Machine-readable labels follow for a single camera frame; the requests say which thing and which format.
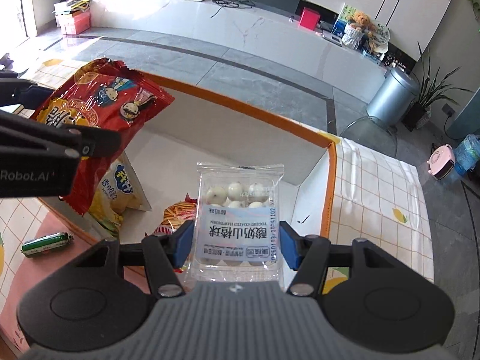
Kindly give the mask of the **orange stick snack bag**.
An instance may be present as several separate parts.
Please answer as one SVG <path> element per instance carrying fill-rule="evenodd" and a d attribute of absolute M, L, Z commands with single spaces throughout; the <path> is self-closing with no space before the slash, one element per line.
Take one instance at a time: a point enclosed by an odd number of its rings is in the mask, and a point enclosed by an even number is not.
<path fill-rule="evenodd" d="M 183 201 L 176 202 L 164 210 L 163 219 L 153 232 L 156 236 L 163 234 L 168 236 L 167 256 L 178 275 L 185 272 L 185 262 L 191 253 L 197 203 L 197 199 L 186 194 Z"/>

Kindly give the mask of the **red chip bag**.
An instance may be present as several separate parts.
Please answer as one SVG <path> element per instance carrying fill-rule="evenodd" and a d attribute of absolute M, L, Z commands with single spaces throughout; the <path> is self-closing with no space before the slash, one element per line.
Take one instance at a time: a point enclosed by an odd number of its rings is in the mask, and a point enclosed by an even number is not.
<path fill-rule="evenodd" d="M 79 215 L 88 211 L 95 190 L 111 164 L 123 153 L 145 122 L 174 101 L 174 96 L 124 62 L 95 59 L 70 77 L 45 100 L 31 119 L 61 127 L 69 125 L 120 133 L 118 149 L 104 158 L 82 156 L 70 194 L 64 201 Z"/>

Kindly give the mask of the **yellow chip bag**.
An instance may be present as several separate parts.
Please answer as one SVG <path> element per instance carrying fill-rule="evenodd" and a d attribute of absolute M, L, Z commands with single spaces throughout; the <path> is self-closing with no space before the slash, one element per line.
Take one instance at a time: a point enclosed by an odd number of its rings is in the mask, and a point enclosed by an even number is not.
<path fill-rule="evenodd" d="M 88 214 L 110 236 L 118 238 L 127 209 L 150 211 L 143 187 L 123 152 L 99 181 Z"/>

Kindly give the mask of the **clear yogurt ball pack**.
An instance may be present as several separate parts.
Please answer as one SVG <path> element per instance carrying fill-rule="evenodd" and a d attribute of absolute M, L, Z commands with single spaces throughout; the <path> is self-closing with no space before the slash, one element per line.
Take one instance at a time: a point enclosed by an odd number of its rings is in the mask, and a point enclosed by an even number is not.
<path fill-rule="evenodd" d="M 199 199 L 185 284 L 282 281 L 282 164 L 198 163 Z"/>

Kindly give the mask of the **green sausage stick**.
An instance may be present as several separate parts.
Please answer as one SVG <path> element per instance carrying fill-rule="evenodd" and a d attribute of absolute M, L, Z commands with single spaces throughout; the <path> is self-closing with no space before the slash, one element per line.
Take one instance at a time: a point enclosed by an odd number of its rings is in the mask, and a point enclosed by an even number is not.
<path fill-rule="evenodd" d="M 20 251 L 25 257 L 31 258 L 32 256 L 43 254 L 50 250 L 63 248 L 72 242 L 72 234 L 68 232 L 57 232 L 24 242 Z"/>

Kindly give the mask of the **lemon print tablecloth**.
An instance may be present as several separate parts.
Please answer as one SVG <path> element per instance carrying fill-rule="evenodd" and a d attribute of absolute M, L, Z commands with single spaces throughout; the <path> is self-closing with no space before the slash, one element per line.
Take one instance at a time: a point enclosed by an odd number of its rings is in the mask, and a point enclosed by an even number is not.
<path fill-rule="evenodd" d="M 64 76 L 53 76 L 49 82 L 57 89 L 82 67 L 60 63 L 58 68 L 64 71 Z M 317 236 L 323 236 L 339 245 L 348 245 L 354 239 L 363 237 L 382 247 L 428 280 L 432 280 L 434 262 L 431 231 L 416 169 L 352 141 L 300 125 L 326 135 L 334 141 L 336 149 L 336 176 L 329 231 L 325 235 Z M 2 199 L 2 234 L 16 207 L 23 204 L 32 214 L 21 220 L 22 224 L 30 222 L 37 216 L 40 208 L 45 206 L 67 229 L 82 239 L 92 244 L 104 239 L 94 228 L 82 232 L 70 228 L 49 208 L 48 198 L 60 197 Z M 283 283 L 279 283 L 281 287 L 287 287 L 295 275 L 285 259 L 284 266 L 286 271 Z"/>

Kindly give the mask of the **pink storage box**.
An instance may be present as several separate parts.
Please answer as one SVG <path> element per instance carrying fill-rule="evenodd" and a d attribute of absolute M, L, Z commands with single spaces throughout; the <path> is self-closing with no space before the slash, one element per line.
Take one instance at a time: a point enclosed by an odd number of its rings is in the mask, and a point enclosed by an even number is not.
<path fill-rule="evenodd" d="M 78 35 L 90 28 L 90 11 L 76 10 L 71 14 L 55 16 L 60 33 L 64 36 Z"/>

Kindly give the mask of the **orange cardboard box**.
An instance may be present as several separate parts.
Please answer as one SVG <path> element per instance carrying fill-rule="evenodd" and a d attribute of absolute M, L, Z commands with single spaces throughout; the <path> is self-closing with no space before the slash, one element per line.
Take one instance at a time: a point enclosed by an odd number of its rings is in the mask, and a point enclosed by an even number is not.
<path fill-rule="evenodd" d="M 279 187 L 280 222 L 303 235 L 325 235 L 335 191 L 333 140 L 294 121 L 245 102 L 168 78 L 142 73 L 174 96 L 145 122 L 126 146 L 150 211 L 127 209 L 120 236 L 110 236 L 88 214 L 78 214 L 61 198 L 47 204 L 76 232 L 88 228 L 121 245 L 154 235 L 164 210 L 186 194 L 199 199 L 197 164 L 285 168 Z"/>

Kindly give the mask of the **pink placemat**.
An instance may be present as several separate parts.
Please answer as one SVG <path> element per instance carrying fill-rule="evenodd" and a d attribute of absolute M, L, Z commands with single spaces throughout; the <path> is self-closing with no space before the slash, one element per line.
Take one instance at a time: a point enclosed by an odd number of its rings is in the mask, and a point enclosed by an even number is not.
<path fill-rule="evenodd" d="M 62 249 L 35 258 L 25 257 L 20 250 L 23 242 L 53 233 L 73 233 L 45 206 L 40 208 L 37 216 L 30 222 L 20 222 L 31 214 L 25 205 L 19 204 L 2 234 L 4 250 L 1 252 L 1 338 L 16 356 L 29 349 L 16 321 L 16 309 L 21 297 L 35 284 L 92 245 L 90 241 L 74 235 L 73 242 Z"/>

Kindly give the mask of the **clear glass chair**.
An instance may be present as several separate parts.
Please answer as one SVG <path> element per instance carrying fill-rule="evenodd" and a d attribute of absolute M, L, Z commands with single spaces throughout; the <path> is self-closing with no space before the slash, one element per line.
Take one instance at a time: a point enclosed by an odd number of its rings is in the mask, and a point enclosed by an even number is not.
<path fill-rule="evenodd" d="M 395 158 L 398 150 L 397 129 L 373 116 L 363 116 L 347 125 L 340 137 L 354 141 Z"/>

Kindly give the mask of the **silver trash can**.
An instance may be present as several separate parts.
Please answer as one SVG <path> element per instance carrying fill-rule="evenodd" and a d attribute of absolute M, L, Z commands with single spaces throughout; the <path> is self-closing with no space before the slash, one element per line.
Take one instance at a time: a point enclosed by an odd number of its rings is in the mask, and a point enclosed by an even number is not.
<path fill-rule="evenodd" d="M 419 89 L 419 84 L 411 76 L 394 67 L 386 72 L 384 82 L 367 105 L 367 115 L 394 127 L 419 94 Z"/>

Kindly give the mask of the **white tv cabinet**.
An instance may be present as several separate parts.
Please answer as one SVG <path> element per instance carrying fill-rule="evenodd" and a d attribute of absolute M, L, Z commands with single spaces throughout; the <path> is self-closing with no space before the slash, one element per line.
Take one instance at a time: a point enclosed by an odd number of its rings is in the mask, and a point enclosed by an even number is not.
<path fill-rule="evenodd" d="M 279 63 L 369 102 L 386 70 L 258 7 L 222 8 L 185 0 L 92 0 L 94 27 L 132 29 L 214 43 Z"/>

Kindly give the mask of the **potted green plant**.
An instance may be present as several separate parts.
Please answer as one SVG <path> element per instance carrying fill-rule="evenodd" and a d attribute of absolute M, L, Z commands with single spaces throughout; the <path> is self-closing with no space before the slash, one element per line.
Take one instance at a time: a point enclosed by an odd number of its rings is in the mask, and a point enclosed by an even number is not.
<path fill-rule="evenodd" d="M 454 105 L 459 105 L 451 96 L 451 92 L 473 93 L 471 89 L 455 86 L 449 81 L 461 69 L 460 67 L 456 67 L 444 76 L 441 76 L 440 66 L 437 67 L 435 72 L 432 71 L 430 47 L 421 50 L 419 42 L 417 46 L 420 52 L 421 77 L 418 77 L 414 72 L 412 72 L 412 77 L 414 82 L 418 84 L 418 92 L 402 119 L 404 127 L 410 132 L 416 129 L 418 122 L 427 115 L 428 108 L 434 103 L 444 100 Z"/>

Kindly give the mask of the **teddy bear in pot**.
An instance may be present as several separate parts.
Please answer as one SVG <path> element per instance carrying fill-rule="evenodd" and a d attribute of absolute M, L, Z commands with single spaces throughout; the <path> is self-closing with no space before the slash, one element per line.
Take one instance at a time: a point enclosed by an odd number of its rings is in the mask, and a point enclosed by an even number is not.
<path fill-rule="evenodd" d="M 347 20 L 341 43 L 344 47 L 357 50 L 364 36 L 371 38 L 376 32 L 376 26 L 369 16 L 361 10 L 356 10 Z"/>

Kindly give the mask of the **red box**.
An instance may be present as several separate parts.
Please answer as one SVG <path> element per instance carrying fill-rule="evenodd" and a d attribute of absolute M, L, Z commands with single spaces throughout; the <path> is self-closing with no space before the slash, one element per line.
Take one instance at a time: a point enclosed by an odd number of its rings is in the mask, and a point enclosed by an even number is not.
<path fill-rule="evenodd" d="M 314 31 L 320 22 L 320 13 L 305 7 L 300 16 L 298 26 Z"/>

